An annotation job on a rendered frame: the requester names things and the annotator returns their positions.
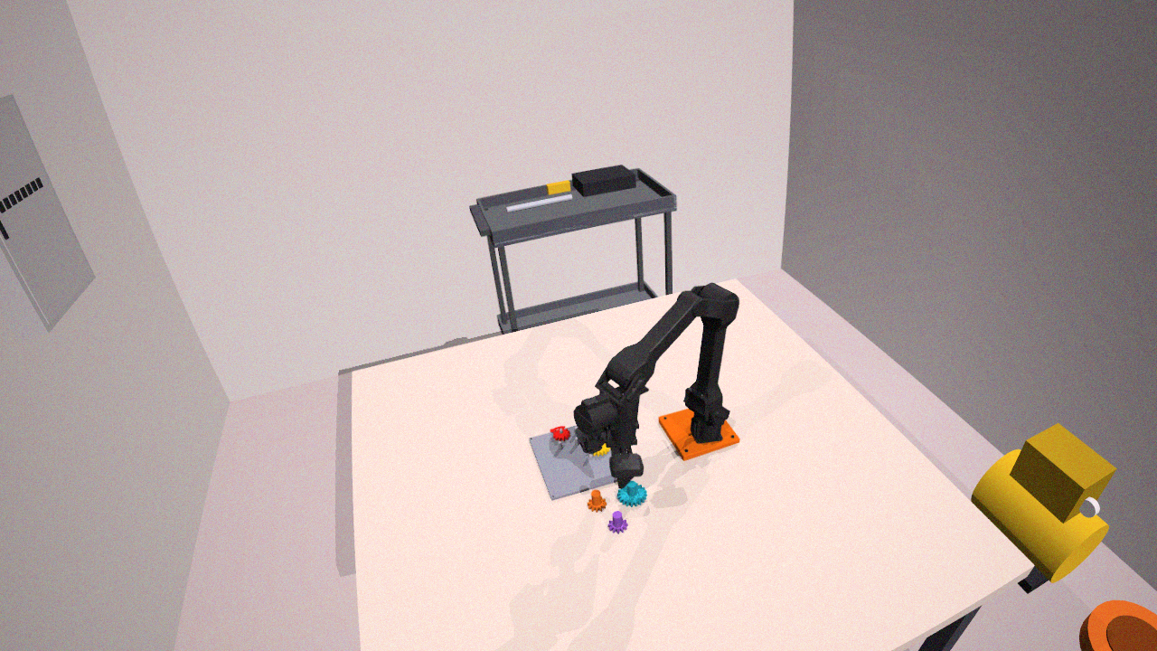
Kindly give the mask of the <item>orange gear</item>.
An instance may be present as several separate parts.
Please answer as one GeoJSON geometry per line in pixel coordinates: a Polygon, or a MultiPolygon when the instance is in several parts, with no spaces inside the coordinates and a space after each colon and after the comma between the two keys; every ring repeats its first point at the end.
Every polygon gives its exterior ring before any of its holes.
{"type": "Polygon", "coordinates": [[[589,508],[592,508],[592,511],[596,510],[597,513],[597,510],[602,511],[602,508],[605,508],[605,505],[607,505],[607,502],[605,502],[605,498],[602,500],[599,490],[591,491],[591,495],[592,500],[589,500],[588,505],[589,508]]]}

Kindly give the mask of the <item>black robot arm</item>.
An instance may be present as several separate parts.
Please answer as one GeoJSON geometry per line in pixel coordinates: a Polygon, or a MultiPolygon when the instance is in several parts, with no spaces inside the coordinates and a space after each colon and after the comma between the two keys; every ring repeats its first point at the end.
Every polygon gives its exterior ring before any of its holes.
{"type": "Polygon", "coordinates": [[[595,454],[604,445],[613,447],[610,426],[636,420],[639,397],[649,391],[644,385],[653,379],[654,364],[697,317],[703,323],[697,380],[685,389],[683,404],[693,410],[691,436],[697,444],[723,441],[720,426],[724,426],[730,410],[723,407],[718,387],[720,363],[728,326],[736,320],[738,309],[738,294],[715,283],[693,286],[691,291],[679,294],[639,343],[626,346],[610,360],[595,386],[599,395],[589,397],[573,410],[578,426],[576,438],[584,453],[595,454]],[[619,387],[611,386],[610,380],[619,387]]]}

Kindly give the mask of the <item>purple gear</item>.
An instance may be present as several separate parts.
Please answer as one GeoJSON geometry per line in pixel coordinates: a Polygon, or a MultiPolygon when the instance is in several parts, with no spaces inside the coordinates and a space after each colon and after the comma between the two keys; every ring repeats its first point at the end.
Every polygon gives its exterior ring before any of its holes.
{"type": "Polygon", "coordinates": [[[610,520],[610,524],[607,525],[610,531],[613,528],[612,532],[617,532],[619,534],[619,531],[624,532],[626,526],[628,526],[628,523],[626,523],[626,520],[622,521],[622,515],[620,515],[619,511],[613,512],[613,521],[610,520]]]}

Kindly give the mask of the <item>teal gear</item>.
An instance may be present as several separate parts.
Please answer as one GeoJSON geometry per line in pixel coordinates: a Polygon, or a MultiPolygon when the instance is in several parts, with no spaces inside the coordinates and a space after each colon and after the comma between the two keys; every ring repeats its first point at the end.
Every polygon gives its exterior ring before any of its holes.
{"type": "Polygon", "coordinates": [[[647,490],[644,490],[644,487],[642,487],[642,484],[638,484],[635,481],[631,481],[625,489],[618,490],[618,500],[620,500],[620,503],[625,506],[641,505],[641,502],[644,503],[647,497],[648,494],[647,490]]]}

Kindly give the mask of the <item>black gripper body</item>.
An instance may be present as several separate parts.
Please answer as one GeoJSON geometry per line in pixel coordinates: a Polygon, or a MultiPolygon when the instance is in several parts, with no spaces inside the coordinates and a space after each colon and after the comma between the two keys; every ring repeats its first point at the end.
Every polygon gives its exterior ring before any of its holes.
{"type": "Polygon", "coordinates": [[[610,471],[612,478],[638,478],[642,476],[644,473],[644,466],[642,466],[642,457],[639,453],[633,453],[631,446],[638,446],[636,429],[639,429],[639,420],[631,421],[631,423],[618,423],[618,421],[610,426],[613,447],[619,447],[620,454],[611,454],[610,457],[610,471]]]}

